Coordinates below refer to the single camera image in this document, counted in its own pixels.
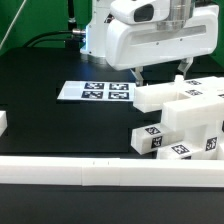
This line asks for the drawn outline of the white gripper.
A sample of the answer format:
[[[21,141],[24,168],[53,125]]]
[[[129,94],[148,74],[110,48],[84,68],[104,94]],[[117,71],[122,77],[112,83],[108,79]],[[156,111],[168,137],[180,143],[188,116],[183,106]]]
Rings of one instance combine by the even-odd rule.
[[[106,60],[117,70],[131,69],[143,85],[143,68],[181,60],[185,75],[193,57],[212,53],[218,40],[219,6],[197,7],[195,0],[114,0],[106,36]]]

